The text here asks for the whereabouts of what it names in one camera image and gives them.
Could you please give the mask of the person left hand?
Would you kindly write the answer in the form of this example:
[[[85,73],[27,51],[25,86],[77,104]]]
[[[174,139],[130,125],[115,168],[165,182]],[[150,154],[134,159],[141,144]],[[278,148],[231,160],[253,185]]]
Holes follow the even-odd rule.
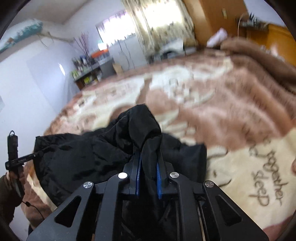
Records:
[[[16,194],[23,199],[25,195],[24,185],[26,180],[23,173],[23,166],[19,166],[13,171],[7,171],[6,177]]]

